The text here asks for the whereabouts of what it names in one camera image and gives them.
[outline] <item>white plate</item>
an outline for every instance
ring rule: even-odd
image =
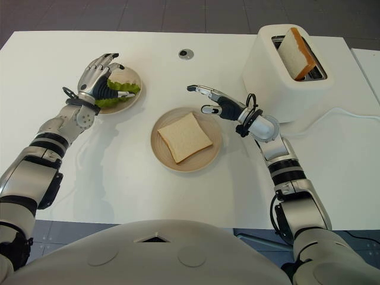
[[[116,114],[119,113],[123,110],[127,110],[128,108],[132,107],[134,103],[138,100],[141,90],[143,89],[143,82],[141,81],[140,76],[138,76],[137,72],[134,71],[131,68],[126,67],[125,69],[116,69],[114,70],[109,79],[112,82],[119,82],[121,84],[124,83],[134,83],[137,84],[140,87],[140,91],[132,98],[130,98],[126,102],[120,102],[116,106],[111,107],[111,108],[104,108],[100,110],[100,114],[102,115],[111,115],[111,114]]]

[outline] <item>power cord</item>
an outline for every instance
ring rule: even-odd
[[[376,239],[371,239],[370,237],[361,237],[361,236],[355,236],[352,233],[350,233],[348,230],[344,230],[344,232],[348,233],[350,236],[352,236],[355,239],[366,239],[366,240],[371,240],[373,242],[376,242],[380,245],[380,242]]]
[[[271,219],[271,223],[272,223],[272,226],[274,228],[274,233],[279,235],[281,237],[281,239],[288,245],[290,246],[293,246],[291,243],[288,243],[288,241],[286,241],[284,239],[284,237],[282,236],[281,232],[280,232],[280,229],[278,228],[276,222],[274,221],[274,217],[273,217],[273,205],[274,205],[274,201],[276,200],[276,195],[273,196],[272,198],[272,201],[271,201],[271,205],[270,205],[270,211],[269,211],[269,215],[270,215],[270,219]]]
[[[298,137],[298,136],[301,136],[301,135],[306,135],[314,125],[316,125],[317,123],[319,123],[320,121],[322,121],[324,118],[326,118],[326,116],[328,116],[331,112],[333,111],[341,111],[343,113],[345,113],[346,115],[349,115],[351,117],[355,117],[355,118],[362,118],[362,119],[377,119],[380,121],[380,116],[373,116],[373,115],[358,115],[358,114],[354,114],[354,113],[351,113],[347,110],[344,110],[340,107],[334,107],[332,109],[330,109],[329,111],[327,111],[326,113],[324,113],[319,119],[315,120],[314,122],[312,122],[303,132],[297,132],[297,133],[294,133],[294,134],[282,134],[283,137]]]

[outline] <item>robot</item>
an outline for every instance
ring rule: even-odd
[[[0,178],[1,284],[380,284],[380,270],[368,265],[338,235],[312,182],[307,179],[279,124],[257,109],[213,88],[190,85],[216,102],[203,113],[237,121],[236,132],[260,148],[274,183],[277,224],[293,245],[294,264],[283,270],[237,237],[204,223],[140,221],[115,226],[26,265],[38,209],[50,206],[63,175],[62,159],[94,122],[96,99],[130,96],[107,87],[117,53],[93,60],[69,99],[44,123],[31,144]]]

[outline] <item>toast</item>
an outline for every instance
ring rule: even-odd
[[[198,124],[193,113],[189,113],[182,119],[160,128],[158,132],[177,164],[213,144]]]
[[[301,80],[316,65],[297,28],[290,28],[278,48],[278,54],[294,80]]]

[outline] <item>robotic arm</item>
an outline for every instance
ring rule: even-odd
[[[260,148],[274,183],[275,197],[280,201],[275,207],[276,230],[293,245],[296,262],[282,268],[293,284],[378,284],[380,271],[365,263],[341,237],[331,232],[326,209],[294,150],[281,137],[277,120],[256,110],[255,95],[250,94],[244,105],[209,87],[190,85],[188,91],[199,92],[218,103],[219,106],[203,106],[202,113],[238,121],[236,132],[242,137],[250,134]]]
[[[0,178],[0,283],[26,264],[33,243],[31,233],[37,209],[50,206],[59,190],[59,173],[68,147],[92,126],[100,108],[96,99],[130,96],[111,90],[107,78],[124,67],[111,61],[118,53],[107,53],[92,61],[78,83],[78,95],[64,87],[70,97],[53,119],[44,123],[31,144]]]

